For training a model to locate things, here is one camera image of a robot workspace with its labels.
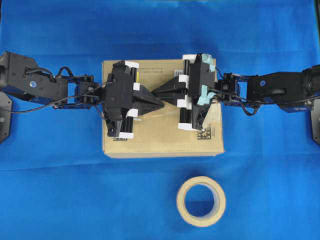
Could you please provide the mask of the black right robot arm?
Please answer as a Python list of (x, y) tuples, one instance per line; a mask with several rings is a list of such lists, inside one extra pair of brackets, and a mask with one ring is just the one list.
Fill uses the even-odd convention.
[(287, 113), (308, 111), (312, 138), (320, 142), (320, 67), (301, 72), (274, 72), (265, 75), (239, 75), (221, 72), (210, 54), (185, 54), (183, 73), (151, 92), (160, 102), (180, 109), (178, 128), (202, 131), (210, 106), (223, 103), (240, 107), (254, 116), (262, 105), (277, 105)]

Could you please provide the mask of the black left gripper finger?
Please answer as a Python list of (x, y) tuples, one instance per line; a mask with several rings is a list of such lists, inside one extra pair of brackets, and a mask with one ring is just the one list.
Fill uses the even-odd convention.
[(127, 117), (136, 118), (138, 116), (145, 115), (149, 112), (159, 110), (163, 108), (165, 104), (156, 97), (156, 103), (148, 103), (145, 101), (138, 101), (133, 96), (127, 97)]
[(156, 103), (157, 98), (143, 85), (140, 83), (133, 84), (133, 97), (138, 101), (147, 103)]

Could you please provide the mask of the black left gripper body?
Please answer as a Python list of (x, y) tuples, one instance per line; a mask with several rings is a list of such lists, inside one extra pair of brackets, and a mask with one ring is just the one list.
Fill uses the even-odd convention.
[(102, 94), (102, 111), (111, 138), (132, 138), (133, 118), (138, 110), (133, 109), (134, 85), (139, 63), (121, 60), (113, 64)]

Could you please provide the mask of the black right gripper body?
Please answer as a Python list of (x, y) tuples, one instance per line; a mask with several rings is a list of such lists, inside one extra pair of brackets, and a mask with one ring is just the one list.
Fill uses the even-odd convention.
[(216, 83), (216, 61), (208, 53), (184, 54), (183, 74), (178, 82), (185, 84), (186, 94), (177, 100), (180, 108), (178, 128), (185, 131), (202, 131)]

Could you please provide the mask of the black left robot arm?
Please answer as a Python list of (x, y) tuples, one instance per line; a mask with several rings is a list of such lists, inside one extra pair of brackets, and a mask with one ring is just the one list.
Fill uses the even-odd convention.
[(101, 106), (108, 137), (132, 139), (134, 118), (164, 107), (138, 78), (139, 64), (132, 61), (114, 63), (106, 82), (98, 83), (93, 75), (73, 75), (67, 66), (53, 75), (33, 58), (6, 51), (0, 57), (0, 140), (9, 137), (15, 113), (9, 97), (39, 104), (39, 110)]

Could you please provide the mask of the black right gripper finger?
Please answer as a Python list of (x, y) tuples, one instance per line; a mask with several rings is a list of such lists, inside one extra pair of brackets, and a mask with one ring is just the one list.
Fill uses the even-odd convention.
[(188, 105), (187, 88), (178, 88), (178, 89), (155, 89), (154, 95), (161, 101), (167, 102), (176, 107), (186, 107)]
[(159, 86), (158, 88), (155, 88), (152, 93), (155, 95), (159, 94), (186, 94), (188, 92), (187, 90), (187, 84), (185, 81), (179, 81), (180, 77), (175, 76), (171, 80), (167, 81), (163, 85)]

